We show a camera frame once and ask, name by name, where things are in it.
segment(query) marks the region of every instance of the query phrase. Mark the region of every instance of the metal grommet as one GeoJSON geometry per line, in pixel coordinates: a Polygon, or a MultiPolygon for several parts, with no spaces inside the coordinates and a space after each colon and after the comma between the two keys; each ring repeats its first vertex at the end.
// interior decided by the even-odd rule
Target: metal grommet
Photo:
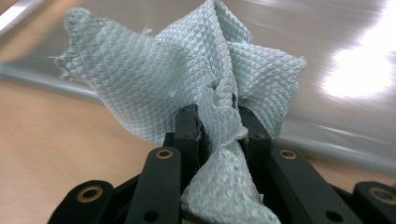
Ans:
{"type": "Polygon", "coordinates": [[[103,189],[100,186],[89,186],[79,192],[77,201],[80,203],[90,203],[100,198],[103,194],[103,189]]]}
{"type": "Polygon", "coordinates": [[[158,159],[166,160],[166,159],[171,158],[173,156],[173,152],[171,150],[169,150],[169,149],[162,149],[162,150],[158,151],[157,154],[155,154],[155,156],[158,159]]]}
{"type": "Polygon", "coordinates": [[[294,160],[297,158],[296,153],[290,150],[281,150],[279,155],[287,160],[294,160]]]}
{"type": "Polygon", "coordinates": [[[369,188],[369,193],[382,203],[396,204],[396,195],[386,189],[372,187],[369,188]]]}

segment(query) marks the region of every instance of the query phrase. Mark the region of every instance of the light blue paper towel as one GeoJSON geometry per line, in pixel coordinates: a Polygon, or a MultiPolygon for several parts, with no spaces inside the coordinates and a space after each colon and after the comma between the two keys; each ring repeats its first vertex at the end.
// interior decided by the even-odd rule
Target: light blue paper towel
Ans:
{"type": "Polygon", "coordinates": [[[70,48],[56,59],[63,77],[91,85],[129,132],[160,144],[177,111],[193,103],[211,156],[182,195],[186,215],[209,223],[278,223],[260,201],[243,152],[237,105],[276,137],[304,60],[252,45],[249,31],[220,1],[207,0],[155,38],[72,8],[70,48]]]}

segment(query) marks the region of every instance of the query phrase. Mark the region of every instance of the screw hole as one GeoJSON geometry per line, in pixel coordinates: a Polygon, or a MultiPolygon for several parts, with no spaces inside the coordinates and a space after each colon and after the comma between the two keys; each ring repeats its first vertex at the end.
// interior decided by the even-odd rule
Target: screw hole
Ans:
{"type": "Polygon", "coordinates": [[[82,194],[82,197],[84,197],[84,198],[91,198],[91,197],[95,196],[97,193],[98,193],[98,190],[97,190],[97,189],[89,189],[89,190],[85,191],[85,192],[82,194]]]}
{"type": "Polygon", "coordinates": [[[156,157],[162,160],[171,158],[172,156],[173,156],[173,152],[169,149],[160,150],[156,154],[156,157]]]}
{"type": "Polygon", "coordinates": [[[77,200],[80,203],[90,203],[100,198],[103,194],[103,189],[99,186],[89,186],[79,192],[77,200]]]}
{"type": "Polygon", "coordinates": [[[326,217],[333,222],[342,222],[343,217],[334,211],[326,211],[326,217]]]}
{"type": "Polygon", "coordinates": [[[256,138],[256,139],[261,139],[261,138],[264,138],[265,135],[264,135],[264,134],[260,134],[260,133],[255,133],[255,134],[253,134],[252,137],[253,137],[253,138],[256,138]]]}
{"type": "Polygon", "coordinates": [[[382,203],[396,204],[396,195],[386,189],[372,187],[369,188],[369,193],[382,203]]]}
{"type": "Polygon", "coordinates": [[[279,154],[281,157],[287,160],[294,160],[297,158],[296,153],[290,150],[281,150],[279,154]]]}
{"type": "Polygon", "coordinates": [[[159,214],[157,211],[155,211],[155,210],[150,210],[150,211],[148,211],[148,212],[145,214],[144,219],[145,219],[145,221],[147,221],[147,222],[154,222],[154,221],[156,221],[159,217],[160,217],[160,214],[159,214]]]}

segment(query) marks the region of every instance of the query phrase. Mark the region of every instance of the crumpled paper towel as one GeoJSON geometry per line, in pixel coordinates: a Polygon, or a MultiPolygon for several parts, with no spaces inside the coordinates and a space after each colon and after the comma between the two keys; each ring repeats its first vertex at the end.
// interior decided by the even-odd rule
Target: crumpled paper towel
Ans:
{"type": "Polygon", "coordinates": [[[186,217],[208,223],[279,223],[257,192],[237,143],[247,135],[237,105],[277,137],[305,61],[252,45],[248,29],[220,0],[207,0],[156,37],[134,33],[83,8],[65,19],[63,77],[97,91],[129,132],[161,144],[177,111],[198,104],[211,156],[182,197],[186,217]]]}

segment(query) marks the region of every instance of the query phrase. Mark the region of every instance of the black plastic part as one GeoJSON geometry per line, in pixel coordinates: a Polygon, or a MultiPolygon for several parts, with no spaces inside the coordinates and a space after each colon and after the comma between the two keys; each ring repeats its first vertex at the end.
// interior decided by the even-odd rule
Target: black plastic part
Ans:
{"type": "Polygon", "coordinates": [[[242,124],[248,129],[248,137],[239,141],[239,144],[245,153],[247,166],[257,190],[264,193],[265,185],[268,186],[269,183],[268,178],[263,178],[267,175],[263,164],[269,157],[272,139],[251,110],[239,106],[239,114],[242,124]]]}
{"type": "Polygon", "coordinates": [[[360,182],[351,200],[352,208],[365,223],[396,223],[396,189],[377,182],[360,182]]]}
{"type": "Polygon", "coordinates": [[[278,150],[254,113],[239,106],[248,139],[240,141],[263,202],[282,223],[361,223],[298,151],[278,150]]]}
{"type": "MultiPolygon", "coordinates": [[[[192,177],[200,168],[201,129],[197,105],[188,105],[178,110],[172,147],[177,148],[181,153],[182,189],[189,185],[192,177]]],[[[170,140],[165,138],[164,144],[169,146],[170,140]]]]}
{"type": "Polygon", "coordinates": [[[362,223],[300,152],[273,148],[266,164],[290,211],[290,223],[362,223]]]}
{"type": "Polygon", "coordinates": [[[117,209],[117,212],[111,223],[124,223],[139,178],[140,175],[137,175],[114,189],[112,206],[117,209]]]}
{"type": "Polygon", "coordinates": [[[56,208],[49,224],[111,223],[115,211],[111,209],[113,187],[92,180],[73,188],[56,208]]]}
{"type": "Polygon", "coordinates": [[[163,147],[173,147],[174,146],[174,133],[167,133],[165,139],[163,139],[163,147]]]}
{"type": "Polygon", "coordinates": [[[330,186],[332,186],[332,189],[338,194],[338,196],[340,196],[340,198],[341,198],[349,207],[351,207],[351,204],[352,204],[352,194],[349,193],[349,192],[347,192],[347,191],[345,191],[345,190],[343,190],[343,189],[340,189],[340,188],[338,188],[338,187],[336,187],[336,186],[334,186],[334,185],[330,185],[330,186]]]}
{"type": "Polygon", "coordinates": [[[125,223],[181,223],[181,155],[173,147],[148,154],[125,223]]]}

